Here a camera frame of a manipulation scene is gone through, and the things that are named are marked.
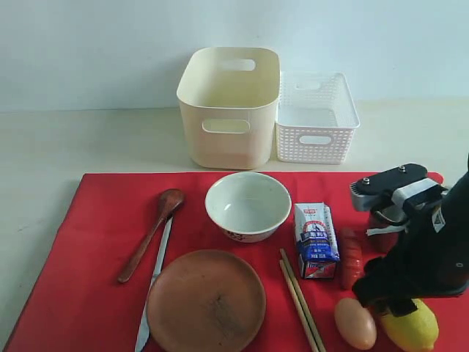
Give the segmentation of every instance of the white ceramic bowl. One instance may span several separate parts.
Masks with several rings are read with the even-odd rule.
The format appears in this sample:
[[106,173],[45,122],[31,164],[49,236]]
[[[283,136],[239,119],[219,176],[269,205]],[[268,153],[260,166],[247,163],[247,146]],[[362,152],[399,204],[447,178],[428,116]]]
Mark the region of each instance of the white ceramic bowl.
[[292,208],[288,190],[275,178],[258,172],[222,177],[205,197],[208,216],[239,242],[266,239],[287,219]]

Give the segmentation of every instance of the knife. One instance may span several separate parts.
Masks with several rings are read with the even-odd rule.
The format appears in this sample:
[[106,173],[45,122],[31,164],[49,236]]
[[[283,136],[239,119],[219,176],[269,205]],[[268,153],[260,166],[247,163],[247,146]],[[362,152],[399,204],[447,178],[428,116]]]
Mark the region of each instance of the knife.
[[[148,291],[161,272],[166,246],[168,245],[169,233],[171,232],[172,222],[173,218],[171,217],[168,219],[164,227],[163,236],[161,236],[160,249],[158,250],[158,256],[156,257],[155,270],[153,270],[152,280],[150,281]],[[149,327],[147,322],[147,301],[145,300],[144,311],[142,312],[140,319],[139,334],[137,335],[137,342],[135,344],[135,352],[141,352],[144,349],[145,345],[147,344],[148,336]]]

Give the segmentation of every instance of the basket handle hole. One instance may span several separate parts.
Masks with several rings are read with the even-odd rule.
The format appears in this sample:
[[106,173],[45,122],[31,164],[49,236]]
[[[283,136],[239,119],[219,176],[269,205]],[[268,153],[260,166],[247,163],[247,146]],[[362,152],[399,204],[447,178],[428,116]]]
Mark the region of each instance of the basket handle hole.
[[297,90],[319,90],[321,86],[321,82],[303,82],[296,83],[295,88]]
[[252,59],[233,59],[221,63],[221,69],[225,71],[254,71],[256,62]]
[[251,125],[245,120],[207,119],[202,122],[202,128],[208,133],[243,134],[251,129]]
[[329,136],[301,136],[300,143],[326,145],[332,143],[332,138]]

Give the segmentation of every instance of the spoon handle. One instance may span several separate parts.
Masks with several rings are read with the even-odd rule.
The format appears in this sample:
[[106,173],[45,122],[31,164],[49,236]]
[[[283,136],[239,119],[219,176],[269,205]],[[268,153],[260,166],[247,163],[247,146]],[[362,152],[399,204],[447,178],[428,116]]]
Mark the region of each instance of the spoon handle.
[[127,282],[130,279],[133,272],[137,268],[137,265],[140,263],[141,258],[144,256],[144,253],[147,250],[147,247],[151,242],[153,235],[155,234],[156,230],[159,228],[160,224],[163,222],[164,219],[164,214],[161,214],[161,216],[153,225],[152,229],[147,233],[144,240],[140,243],[140,246],[137,248],[135,253],[133,253],[132,257],[130,257],[127,265],[121,271],[119,277],[117,278],[118,282],[123,284],[124,282]]

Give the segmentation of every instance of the brown plate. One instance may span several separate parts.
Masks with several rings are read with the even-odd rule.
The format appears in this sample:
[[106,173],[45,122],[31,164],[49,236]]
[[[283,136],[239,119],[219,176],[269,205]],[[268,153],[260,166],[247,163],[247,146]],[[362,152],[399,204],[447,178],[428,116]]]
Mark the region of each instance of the brown plate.
[[156,279],[147,302],[149,330],[168,352],[241,351],[264,315],[265,292],[254,269],[217,250],[177,258]]

